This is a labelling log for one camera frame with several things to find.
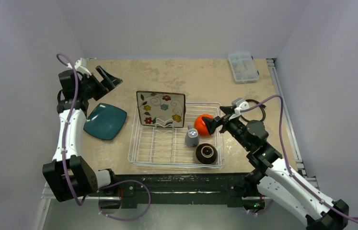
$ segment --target floral plate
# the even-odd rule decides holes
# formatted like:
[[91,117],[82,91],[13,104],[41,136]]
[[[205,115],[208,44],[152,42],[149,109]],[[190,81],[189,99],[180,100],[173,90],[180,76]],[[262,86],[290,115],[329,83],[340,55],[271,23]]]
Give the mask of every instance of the floral plate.
[[185,126],[186,96],[183,93],[137,91],[137,102],[143,126]]

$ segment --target red flower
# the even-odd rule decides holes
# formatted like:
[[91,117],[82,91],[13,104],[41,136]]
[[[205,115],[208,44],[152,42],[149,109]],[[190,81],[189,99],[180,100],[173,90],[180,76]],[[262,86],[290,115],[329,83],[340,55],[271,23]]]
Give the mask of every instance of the red flower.
[[170,96],[165,95],[165,96],[163,96],[163,97],[162,97],[162,100],[165,100],[165,101],[170,101],[170,100],[171,100],[171,98],[170,98]]
[[145,123],[146,124],[152,124],[152,117],[145,118]]

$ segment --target small gray cup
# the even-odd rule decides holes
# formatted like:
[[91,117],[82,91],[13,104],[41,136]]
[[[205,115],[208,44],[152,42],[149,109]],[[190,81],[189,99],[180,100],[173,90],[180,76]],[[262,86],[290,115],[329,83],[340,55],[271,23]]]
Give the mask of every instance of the small gray cup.
[[198,135],[197,129],[192,126],[188,126],[188,131],[186,133],[185,144],[188,147],[196,147],[200,142],[200,136]]

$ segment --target beige countertop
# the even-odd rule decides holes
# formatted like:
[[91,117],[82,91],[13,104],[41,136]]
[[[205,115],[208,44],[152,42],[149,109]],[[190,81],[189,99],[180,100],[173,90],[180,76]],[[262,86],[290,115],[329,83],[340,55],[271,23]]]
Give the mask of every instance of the beige countertop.
[[[219,102],[231,105],[239,97],[261,101],[273,94],[275,88],[265,59],[255,59],[260,79],[256,83],[235,84],[227,59],[146,59],[146,60],[90,60],[88,69],[99,77],[94,69],[102,66],[110,74],[121,78],[123,83],[99,101],[89,100],[88,114],[98,103],[111,104],[127,112],[127,120],[119,134],[111,141],[96,139],[87,133],[82,135],[82,156],[93,169],[111,168],[116,174],[152,173],[241,173],[254,168],[245,157],[247,152],[228,132],[224,134],[226,160],[219,169],[188,169],[161,166],[137,166],[127,159],[136,109],[136,91],[180,92],[187,101]],[[278,124],[279,102],[266,103],[266,130],[268,141],[281,152]],[[247,119],[261,119],[256,109],[244,114]],[[287,155],[296,168],[292,148],[283,126]]]

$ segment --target white wire dish rack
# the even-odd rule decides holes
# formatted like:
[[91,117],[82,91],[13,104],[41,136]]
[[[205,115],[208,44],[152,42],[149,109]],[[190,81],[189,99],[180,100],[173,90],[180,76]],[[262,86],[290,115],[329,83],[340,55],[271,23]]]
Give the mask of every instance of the white wire dish rack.
[[219,168],[225,163],[224,135],[218,130],[210,137],[200,137],[200,144],[209,143],[218,152],[218,159],[214,164],[206,165],[196,163],[194,151],[185,145],[187,126],[194,125],[196,118],[202,114],[213,117],[223,116],[218,102],[186,102],[185,126],[174,128],[172,124],[167,126],[167,121],[156,119],[156,126],[143,126],[140,124],[138,110],[135,110],[132,127],[131,143],[129,146],[128,160],[137,165],[155,166],[181,166],[197,168]]

